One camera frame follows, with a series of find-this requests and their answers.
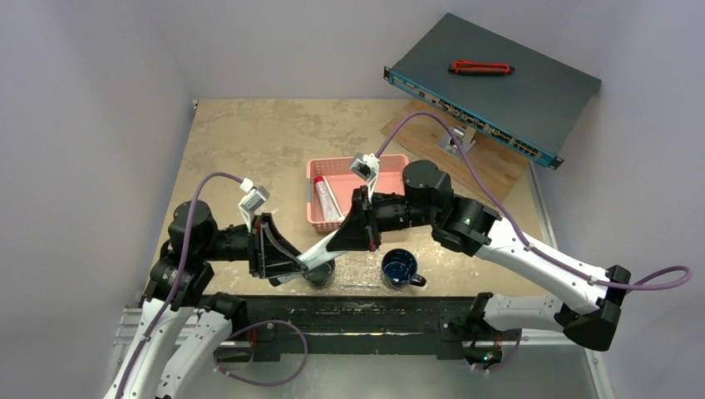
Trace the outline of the dark green mug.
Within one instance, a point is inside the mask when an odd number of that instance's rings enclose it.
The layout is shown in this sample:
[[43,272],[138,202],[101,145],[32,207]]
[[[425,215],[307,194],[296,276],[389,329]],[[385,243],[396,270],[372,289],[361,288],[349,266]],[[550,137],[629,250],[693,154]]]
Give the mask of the dark green mug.
[[324,288],[332,282],[335,268],[335,262],[330,261],[307,271],[303,278],[311,287]]

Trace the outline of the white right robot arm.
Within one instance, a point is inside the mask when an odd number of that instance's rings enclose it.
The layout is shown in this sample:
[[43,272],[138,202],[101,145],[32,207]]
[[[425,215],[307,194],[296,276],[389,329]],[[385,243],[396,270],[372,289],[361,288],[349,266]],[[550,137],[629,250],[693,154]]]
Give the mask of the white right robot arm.
[[383,232],[428,225],[443,248],[500,265],[549,292],[544,299],[478,298],[480,307],[466,317],[473,336],[531,328],[563,333],[591,350],[610,349],[631,280],[626,268],[593,266],[524,234],[508,214],[456,194],[451,177],[429,160],[404,167],[400,195],[374,193],[380,170],[375,155],[359,156],[350,169],[365,182],[351,208],[362,218],[365,249],[376,249]]

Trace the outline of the red cap toothpaste tube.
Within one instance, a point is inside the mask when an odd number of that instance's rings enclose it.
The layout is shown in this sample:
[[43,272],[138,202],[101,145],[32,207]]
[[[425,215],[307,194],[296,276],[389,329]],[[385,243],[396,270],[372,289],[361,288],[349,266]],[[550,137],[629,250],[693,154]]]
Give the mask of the red cap toothpaste tube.
[[342,221],[344,219],[343,212],[338,205],[328,179],[323,175],[315,176],[313,178],[313,187],[320,203],[323,219],[325,221]]

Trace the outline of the dark blue mug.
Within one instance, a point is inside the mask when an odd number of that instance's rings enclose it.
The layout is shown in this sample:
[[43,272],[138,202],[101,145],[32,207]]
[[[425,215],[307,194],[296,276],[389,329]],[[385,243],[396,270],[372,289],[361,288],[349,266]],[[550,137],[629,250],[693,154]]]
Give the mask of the dark blue mug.
[[381,262],[381,279],[389,288],[402,289],[408,286],[425,287],[427,280],[418,273],[418,262],[405,249],[391,249]]

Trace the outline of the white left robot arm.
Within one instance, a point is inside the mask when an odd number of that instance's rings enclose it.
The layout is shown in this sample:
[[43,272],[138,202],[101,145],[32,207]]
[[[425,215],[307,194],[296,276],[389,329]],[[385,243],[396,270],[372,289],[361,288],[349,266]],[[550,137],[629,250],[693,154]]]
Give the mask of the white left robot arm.
[[214,277],[214,261],[245,261],[256,278],[273,285],[291,277],[324,282],[338,248],[359,235],[345,232],[343,222],[313,247],[297,250],[274,225],[270,213],[257,214],[258,199],[243,199],[244,222],[221,229],[211,208],[200,199],[181,204],[173,213],[168,239],[150,271],[141,319],[114,377],[107,398],[175,398],[195,370],[214,359],[226,340],[253,346],[258,335],[278,319],[254,319],[245,298],[216,293],[205,296]]

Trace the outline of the pink perforated plastic basket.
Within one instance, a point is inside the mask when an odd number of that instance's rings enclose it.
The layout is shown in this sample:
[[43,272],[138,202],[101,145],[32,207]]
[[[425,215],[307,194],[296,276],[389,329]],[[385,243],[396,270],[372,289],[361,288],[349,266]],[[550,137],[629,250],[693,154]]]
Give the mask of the pink perforated plastic basket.
[[[343,215],[351,208],[351,196],[354,189],[365,185],[365,181],[356,176],[349,169],[352,157],[320,158],[307,163],[306,177],[308,180],[307,191],[307,220],[318,234],[327,234],[334,231],[341,221],[329,221],[323,217],[322,207],[318,194],[314,188],[313,179],[322,176],[331,188],[333,198],[337,201]],[[382,155],[381,169],[375,193],[402,194],[404,184],[402,171],[409,163],[406,155]]]

